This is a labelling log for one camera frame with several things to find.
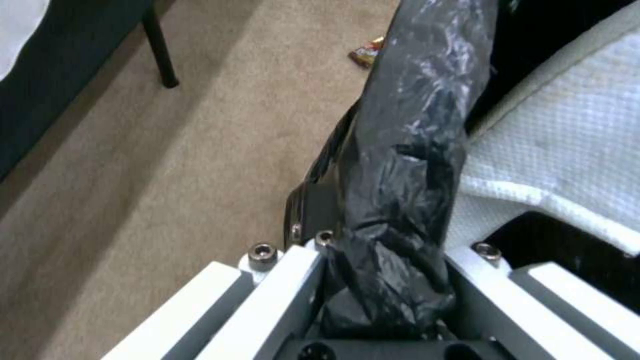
dark blue fabric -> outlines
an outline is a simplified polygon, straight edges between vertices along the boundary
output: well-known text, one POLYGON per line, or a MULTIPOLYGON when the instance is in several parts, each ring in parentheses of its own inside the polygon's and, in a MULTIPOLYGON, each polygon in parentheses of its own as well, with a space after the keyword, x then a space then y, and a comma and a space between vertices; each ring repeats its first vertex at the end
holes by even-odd
POLYGON ((91 80, 152 0, 52 0, 0 81, 0 181, 91 80))

plastic bag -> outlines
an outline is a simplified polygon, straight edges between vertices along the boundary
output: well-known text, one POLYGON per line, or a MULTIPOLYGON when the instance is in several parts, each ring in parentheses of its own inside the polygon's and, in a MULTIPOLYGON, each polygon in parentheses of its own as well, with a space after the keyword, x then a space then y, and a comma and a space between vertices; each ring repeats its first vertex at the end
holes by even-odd
POLYGON ((308 175, 337 189, 340 212, 327 251, 323 335, 428 338, 452 307, 441 245, 496 15, 494 0, 399 5, 360 104, 308 175))

metal frame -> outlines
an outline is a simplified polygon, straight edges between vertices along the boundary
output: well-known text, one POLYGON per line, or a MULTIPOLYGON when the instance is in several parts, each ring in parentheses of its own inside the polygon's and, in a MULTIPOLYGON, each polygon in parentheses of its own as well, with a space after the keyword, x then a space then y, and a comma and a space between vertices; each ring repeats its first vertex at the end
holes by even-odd
POLYGON ((640 359, 640 317, 554 263, 509 276, 616 359, 640 359))
POLYGON ((250 274, 213 262, 103 359, 192 359, 252 290, 250 274))
POLYGON ((292 246, 197 359, 272 359, 307 331, 323 269, 318 252, 292 246))
POLYGON ((573 327, 467 247, 445 252, 458 306, 448 326, 495 338, 517 359, 610 359, 573 327))

metal nut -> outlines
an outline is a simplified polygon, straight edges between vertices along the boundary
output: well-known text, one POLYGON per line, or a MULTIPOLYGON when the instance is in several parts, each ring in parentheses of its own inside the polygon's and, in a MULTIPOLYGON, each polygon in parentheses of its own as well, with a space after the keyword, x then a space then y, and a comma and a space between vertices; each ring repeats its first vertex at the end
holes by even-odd
POLYGON ((480 255, 481 258, 487 260, 493 266, 498 266, 500 259, 502 259, 502 252, 500 249, 493 247, 487 243, 479 242, 471 245, 471 249, 480 255))
POLYGON ((331 230, 322 230, 316 233, 316 237, 314 238, 316 243, 316 248, 318 247, 326 247, 331 244, 333 241, 333 231, 331 230))
POLYGON ((278 249, 270 243, 257 243, 249 249, 249 267, 269 271, 278 262, 278 249))

white cloth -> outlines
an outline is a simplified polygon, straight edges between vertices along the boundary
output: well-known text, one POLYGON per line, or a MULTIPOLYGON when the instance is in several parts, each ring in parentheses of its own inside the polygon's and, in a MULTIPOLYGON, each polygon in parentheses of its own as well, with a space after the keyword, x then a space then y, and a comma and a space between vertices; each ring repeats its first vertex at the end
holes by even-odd
POLYGON ((472 135, 447 247, 536 210, 640 253, 640 1, 568 44, 472 135))
POLYGON ((49 0, 0 0, 0 81, 42 22, 49 0))

